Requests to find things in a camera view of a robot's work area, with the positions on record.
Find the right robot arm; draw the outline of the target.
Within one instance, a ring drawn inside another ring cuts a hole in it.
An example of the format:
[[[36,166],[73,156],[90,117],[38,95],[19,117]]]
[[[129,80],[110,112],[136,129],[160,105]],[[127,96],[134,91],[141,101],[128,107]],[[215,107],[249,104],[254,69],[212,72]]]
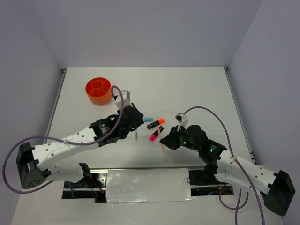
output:
[[[288,173],[274,172],[232,155],[225,146],[209,139],[199,125],[172,127],[160,143],[172,150],[185,147],[196,151],[206,164],[203,174],[208,183],[219,181],[245,191],[256,191],[267,209],[280,216],[286,215],[295,195]]]

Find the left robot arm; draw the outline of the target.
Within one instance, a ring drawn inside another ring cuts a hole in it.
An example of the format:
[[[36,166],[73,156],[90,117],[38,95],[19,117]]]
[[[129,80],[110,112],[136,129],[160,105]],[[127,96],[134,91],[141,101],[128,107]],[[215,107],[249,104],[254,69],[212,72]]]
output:
[[[22,188],[35,188],[46,181],[59,180],[88,186],[92,175],[86,163],[64,165],[62,161],[86,150],[125,139],[143,123],[143,114],[132,105],[62,140],[35,146],[29,142],[22,143],[16,158]]]

